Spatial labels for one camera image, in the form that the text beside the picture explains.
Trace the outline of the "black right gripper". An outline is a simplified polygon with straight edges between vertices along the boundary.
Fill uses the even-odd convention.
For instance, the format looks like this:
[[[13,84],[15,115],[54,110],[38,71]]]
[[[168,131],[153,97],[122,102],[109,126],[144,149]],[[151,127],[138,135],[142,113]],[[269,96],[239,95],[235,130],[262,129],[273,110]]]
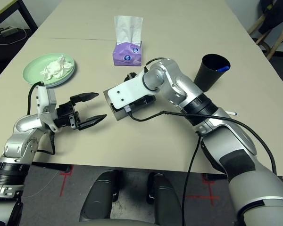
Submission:
[[[137,75],[138,75],[138,74],[135,73],[135,72],[128,73],[127,76],[126,76],[125,79],[124,79],[124,82],[125,82],[125,81],[128,81],[128,80],[131,80],[131,79],[133,79],[133,78],[135,78],[135,77],[137,77]],[[151,103],[153,103],[153,102],[155,102],[155,101],[156,101],[156,98],[155,98],[154,96],[145,95],[145,96],[143,96],[143,97],[137,99],[136,101],[130,103],[129,106],[130,106],[132,109],[134,109],[134,108],[142,108],[142,107],[144,107],[144,106],[146,106],[146,105],[149,105],[149,104],[151,104]]]

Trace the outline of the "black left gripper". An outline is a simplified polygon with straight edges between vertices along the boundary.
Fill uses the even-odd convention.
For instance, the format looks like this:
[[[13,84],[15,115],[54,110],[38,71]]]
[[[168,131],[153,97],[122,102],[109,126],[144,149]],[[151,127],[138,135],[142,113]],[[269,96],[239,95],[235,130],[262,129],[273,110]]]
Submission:
[[[72,129],[83,130],[104,120],[104,118],[107,116],[106,114],[96,115],[81,122],[79,113],[75,110],[76,103],[92,100],[98,95],[99,93],[87,92],[71,96],[70,102],[59,105],[59,107],[56,109],[57,118],[54,120],[55,125],[58,128],[70,126]]]

